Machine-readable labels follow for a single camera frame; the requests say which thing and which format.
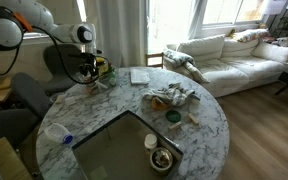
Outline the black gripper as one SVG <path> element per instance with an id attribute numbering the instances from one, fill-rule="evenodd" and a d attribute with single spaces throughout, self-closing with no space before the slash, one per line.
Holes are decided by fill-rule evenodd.
<path id="1" fill-rule="evenodd" d="M 99 68 L 96 65 L 96 56 L 92 53 L 82 53 L 84 62 L 79 66 L 79 71 L 82 75 L 87 76 L 90 74 L 96 77 L 99 73 Z"/>

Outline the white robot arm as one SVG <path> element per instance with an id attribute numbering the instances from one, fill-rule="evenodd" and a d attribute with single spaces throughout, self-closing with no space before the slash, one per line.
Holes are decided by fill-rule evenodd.
<path id="1" fill-rule="evenodd" d="M 0 0 L 0 51 L 17 49 L 24 32 L 39 30 L 63 43 L 85 45 L 86 62 L 80 68 L 83 75 L 96 76 L 96 30 L 93 24 L 63 24 L 54 22 L 51 12 L 36 0 Z"/>

